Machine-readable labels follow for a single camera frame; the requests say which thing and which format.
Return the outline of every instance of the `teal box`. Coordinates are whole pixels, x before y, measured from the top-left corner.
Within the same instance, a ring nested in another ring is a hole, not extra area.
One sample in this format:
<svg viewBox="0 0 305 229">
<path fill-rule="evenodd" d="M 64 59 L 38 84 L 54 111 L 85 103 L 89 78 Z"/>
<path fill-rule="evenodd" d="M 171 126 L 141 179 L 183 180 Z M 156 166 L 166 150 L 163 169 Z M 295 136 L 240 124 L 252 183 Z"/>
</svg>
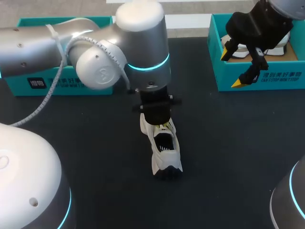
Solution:
<svg viewBox="0 0 305 229">
<path fill-rule="evenodd" d="M 56 17 L 56 18 L 21 18 L 17 27 L 21 26 L 43 26 L 46 24 L 57 24 L 73 19 L 74 17 Z M 94 21 L 99 27 L 112 24 L 112 17 L 85 17 Z M 42 96 L 46 95 L 58 71 L 58 67 L 48 69 L 42 72 L 10 76 L 4 78 L 10 87 L 14 96 Z M 34 84 L 44 84 L 44 89 L 32 89 L 30 82 Z M 57 83 L 54 95 L 110 95 L 112 87 L 105 90 L 92 90 L 82 84 L 72 66 L 64 67 L 60 80 Z"/>
<path fill-rule="evenodd" d="M 258 81 L 242 88 L 231 88 L 250 62 L 221 61 L 223 53 L 220 38 L 225 36 L 225 25 L 232 14 L 213 14 L 208 36 L 208 48 L 218 91 L 251 91 L 305 88 L 305 21 L 295 21 L 290 43 L 298 61 L 268 62 L 269 70 L 261 71 Z"/>
</svg>

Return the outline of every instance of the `blue led ring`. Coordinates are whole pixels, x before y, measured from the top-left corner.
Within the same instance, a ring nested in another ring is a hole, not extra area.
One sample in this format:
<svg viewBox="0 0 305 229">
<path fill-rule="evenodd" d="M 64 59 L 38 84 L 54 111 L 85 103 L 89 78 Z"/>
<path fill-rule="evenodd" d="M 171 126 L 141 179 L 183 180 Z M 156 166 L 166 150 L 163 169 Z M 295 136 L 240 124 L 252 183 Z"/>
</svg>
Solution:
<svg viewBox="0 0 305 229">
<path fill-rule="evenodd" d="M 128 64 L 128 66 L 131 67 L 132 69 L 135 69 L 135 70 L 138 70 L 138 71 L 151 71 L 151 70 L 160 68 L 162 65 L 164 65 L 167 62 L 169 57 L 170 57 L 170 54 L 167 55 L 167 57 L 165 58 L 165 60 L 162 63 L 160 63 L 160 64 L 158 64 L 154 67 L 150 67 L 150 68 L 138 68 L 138 67 L 134 67 L 130 64 Z"/>
<path fill-rule="evenodd" d="M 61 229 L 61 227 L 63 226 L 64 222 L 66 221 L 67 217 L 68 217 L 68 214 L 70 212 L 70 208 L 71 208 L 71 203 L 72 203 L 72 193 L 71 193 L 71 189 L 70 189 L 70 202 L 69 202 L 69 207 L 68 207 L 68 210 L 67 210 L 67 213 L 65 215 L 65 217 L 63 218 L 61 224 L 59 225 L 59 227 L 57 229 Z"/>
<path fill-rule="evenodd" d="M 305 219 L 305 214 L 303 213 L 303 211 L 301 210 L 300 206 L 298 205 L 298 203 L 297 203 L 297 201 L 295 199 L 294 192 L 292 190 L 292 173 L 294 172 L 295 166 L 292 168 L 291 173 L 290 173 L 289 188 L 290 188 L 290 193 L 291 193 L 292 200 L 294 201 L 297 210 L 300 212 L 301 216 Z"/>
</svg>

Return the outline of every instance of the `silver robotic arm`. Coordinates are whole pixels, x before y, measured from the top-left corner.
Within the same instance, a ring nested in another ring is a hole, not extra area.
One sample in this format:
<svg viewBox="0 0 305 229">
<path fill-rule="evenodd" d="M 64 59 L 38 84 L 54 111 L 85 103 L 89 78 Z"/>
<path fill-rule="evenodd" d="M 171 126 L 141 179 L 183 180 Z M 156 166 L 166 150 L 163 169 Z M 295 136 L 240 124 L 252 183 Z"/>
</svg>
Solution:
<svg viewBox="0 0 305 229">
<path fill-rule="evenodd" d="M 170 120 L 170 106 L 176 102 L 166 88 L 171 70 L 159 3 L 128 2 L 117 10 L 116 23 L 102 29 L 79 18 L 53 26 L 1 29 L 0 34 L 2 77 L 58 67 L 66 51 L 67 63 L 89 88 L 110 87 L 123 75 L 127 88 L 140 92 L 142 104 L 134 110 L 152 125 Z"/>
</svg>

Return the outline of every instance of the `black table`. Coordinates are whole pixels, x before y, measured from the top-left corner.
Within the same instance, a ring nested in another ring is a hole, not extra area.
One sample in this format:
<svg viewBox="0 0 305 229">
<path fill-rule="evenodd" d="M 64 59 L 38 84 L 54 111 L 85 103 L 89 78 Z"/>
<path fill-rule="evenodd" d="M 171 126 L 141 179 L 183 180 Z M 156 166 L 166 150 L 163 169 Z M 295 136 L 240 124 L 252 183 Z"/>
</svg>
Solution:
<svg viewBox="0 0 305 229">
<path fill-rule="evenodd" d="M 272 229 L 272 190 L 305 154 L 305 91 L 219 93 L 206 38 L 170 39 L 170 92 L 182 179 L 153 178 L 151 146 L 131 112 L 134 95 L 55 96 L 23 128 L 57 151 L 79 229 Z M 15 98 L 0 82 L 0 120 L 42 98 Z"/>
</svg>

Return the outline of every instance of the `shoe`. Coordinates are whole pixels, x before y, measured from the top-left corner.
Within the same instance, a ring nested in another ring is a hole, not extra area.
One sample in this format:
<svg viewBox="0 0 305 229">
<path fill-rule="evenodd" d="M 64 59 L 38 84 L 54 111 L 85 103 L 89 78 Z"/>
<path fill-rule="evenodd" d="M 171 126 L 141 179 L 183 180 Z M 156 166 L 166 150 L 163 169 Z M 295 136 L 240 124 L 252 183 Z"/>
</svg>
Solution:
<svg viewBox="0 0 305 229">
<path fill-rule="evenodd" d="M 283 56 L 286 52 L 286 45 L 289 41 L 290 37 L 290 32 L 279 42 L 279 44 L 274 48 L 274 49 L 269 49 L 265 51 L 266 55 L 270 56 Z M 225 35 L 222 37 L 221 40 L 221 45 L 224 48 L 224 44 L 229 41 L 231 38 L 229 35 Z M 249 51 L 247 47 L 244 44 L 239 44 L 238 45 L 238 50 L 234 52 L 233 58 L 236 59 L 243 59 L 249 54 Z"/>
<path fill-rule="evenodd" d="M 140 127 L 152 144 L 152 173 L 161 179 L 173 179 L 182 173 L 180 147 L 172 119 L 164 125 L 150 125 L 144 114 Z"/>
</svg>

